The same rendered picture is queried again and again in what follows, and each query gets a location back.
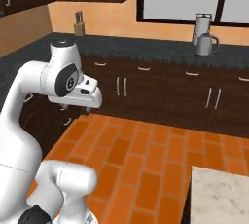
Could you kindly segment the dark wood drawer front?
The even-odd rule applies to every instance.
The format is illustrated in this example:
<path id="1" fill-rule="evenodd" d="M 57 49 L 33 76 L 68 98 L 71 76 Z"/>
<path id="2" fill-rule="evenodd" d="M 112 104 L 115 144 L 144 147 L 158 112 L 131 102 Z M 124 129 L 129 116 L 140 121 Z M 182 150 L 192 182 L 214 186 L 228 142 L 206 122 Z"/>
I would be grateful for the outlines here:
<path id="1" fill-rule="evenodd" d="M 168 65 L 162 62 L 132 60 L 124 58 L 115 58 L 112 60 L 114 67 L 123 74 L 152 75 L 162 77 L 167 74 Z M 151 68 L 150 71 L 140 71 L 137 67 Z"/>
<path id="2" fill-rule="evenodd" d="M 224 82 L 233 86 L 249 86 L 249 82 L 240 81 L 238 77 L 249 79 L 249 70 L 227 70 L 224 75 Z"/>
<path id="3" fill-rule="evenodd" d="M 186 71 L 192 73 L 199 73 L 199 76 L 186 75 L 185 73 Z M 168 68 L 168 76 L 170 78 L 176 78 L 179 80 L 213 83 L 217 81 L 218 74 L 219 74 L 218 68 L 205 67 L 205 66 L 172 64 Z"/>
<path id="4" fill-rule="evenodd" d="M 90 55 L 82 55 L 81 56 L 83 69 L 88 73 L 93 71 L 107 71 L 112 67 L 112 63 L 105 57 L 102 56 L 90 56 Z M 106 66 L 95 66 L 94 63 L 107 63 Z"/>

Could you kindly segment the tall silver jug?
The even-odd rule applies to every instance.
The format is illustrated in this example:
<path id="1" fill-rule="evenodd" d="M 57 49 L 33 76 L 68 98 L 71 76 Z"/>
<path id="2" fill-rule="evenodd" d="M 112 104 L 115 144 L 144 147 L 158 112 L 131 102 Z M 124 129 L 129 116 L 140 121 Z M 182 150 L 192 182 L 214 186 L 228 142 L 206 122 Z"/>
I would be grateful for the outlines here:
<path id="1" fill-rule="evenodd" d="M 208 33 L 210 31 L 210 24 L 212 21 L 211 14 L 203 14 L 197 13 L 196 14 L 196 21 L 194 26 L 194 33 L 193 33 L 193 45 L 197 45 L 198 37 L 203 33 Z"/>

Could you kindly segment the dark wood base cupboard run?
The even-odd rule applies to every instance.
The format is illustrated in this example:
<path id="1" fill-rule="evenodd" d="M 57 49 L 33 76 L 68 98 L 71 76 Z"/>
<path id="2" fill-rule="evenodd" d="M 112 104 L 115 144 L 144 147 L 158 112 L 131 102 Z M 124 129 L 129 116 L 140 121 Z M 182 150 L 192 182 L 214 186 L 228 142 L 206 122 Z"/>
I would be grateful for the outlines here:
<path id="1" fill-rule="evenodd" d="M 65 160 L 74 143 L 80 139 L 89 125 L 80 119 L 81 108 L 69 105 L 65 111 L 60 104 L 49 102 L 44 95 L 34 94 L 33 98 L 23 104 L 20 125 L 40 144 L 43 157 Z M 63 123 L 72 119 L 68 126 Z"/>

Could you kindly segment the grey kettle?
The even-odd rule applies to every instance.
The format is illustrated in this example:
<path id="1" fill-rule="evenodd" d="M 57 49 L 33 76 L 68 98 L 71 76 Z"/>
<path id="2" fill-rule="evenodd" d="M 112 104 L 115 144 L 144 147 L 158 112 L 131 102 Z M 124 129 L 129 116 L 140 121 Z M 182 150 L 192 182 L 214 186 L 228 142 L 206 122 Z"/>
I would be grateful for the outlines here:
<path id="1" fill-rule="evenodd" d="M 220 46 L 220 39 L 209 33 L 203 33 L 197 38 L 195 54 L 198 56 L 211 56 Z"/>

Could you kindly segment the dark wood cupboard door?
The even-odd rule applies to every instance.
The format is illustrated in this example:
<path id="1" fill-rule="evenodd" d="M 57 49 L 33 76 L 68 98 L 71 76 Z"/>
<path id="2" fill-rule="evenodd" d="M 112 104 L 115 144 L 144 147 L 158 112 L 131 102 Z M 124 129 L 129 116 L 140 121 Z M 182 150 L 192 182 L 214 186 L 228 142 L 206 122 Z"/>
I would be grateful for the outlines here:
<path id="1" fill-rule="evenodd" d="M 102 93 L 101 106 L 99 108 L 91 108 L 89 113 L 121 117 L 122 102 L 117 93 L 118 76 L 106 73 L 91 73 L 89 76 L 98 81 L 98 87 Z"/>
<path id="2" fill-rule="evenodd" d="M 154 76 L 125 75 L 127 97 L 123 98 L 124 117 L 162 124 L 165 100 L 164 80 Z"/>
<path id="3" fill-rule="evenodd" d="M 172 126 L 203 130 L 208 108 L 205 108 L 209 88 L 207 82 L 171 80 L 169 86 L 168 122 Z"/>
<path id="4" fill-rule="evenodd" d="M 249 137 L 249 86 L 223 85 L 212 128 L 229 135 Z"/>

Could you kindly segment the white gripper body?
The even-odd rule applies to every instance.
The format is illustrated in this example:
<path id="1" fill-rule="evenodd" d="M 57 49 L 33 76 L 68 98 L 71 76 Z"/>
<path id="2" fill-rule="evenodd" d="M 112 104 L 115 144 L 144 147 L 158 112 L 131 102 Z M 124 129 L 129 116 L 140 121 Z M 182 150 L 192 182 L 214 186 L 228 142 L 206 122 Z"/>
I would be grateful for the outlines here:
<path id="1" fill-rule="evenodd" d="M 96 87 L 92 92 L 76 87 L 67 96 L 49 96 L 48 100 L 58 104 L 99 108 L 102 104 L 102 94 L 99 87 Z"/>

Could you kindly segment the wooden knife block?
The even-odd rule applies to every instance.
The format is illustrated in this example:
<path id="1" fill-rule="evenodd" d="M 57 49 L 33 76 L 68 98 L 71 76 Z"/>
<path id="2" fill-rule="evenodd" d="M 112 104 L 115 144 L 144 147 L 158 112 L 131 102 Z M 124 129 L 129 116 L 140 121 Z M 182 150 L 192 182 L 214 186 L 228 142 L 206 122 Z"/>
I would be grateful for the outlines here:
<path id="1" fill-rule="evenodd" d="M 85 24 L 83 22 L 83 12 L 79 11 L 75 13 L 76 22 L 74 24 L 75 34 L 77 36 L 85 35 Z"/>

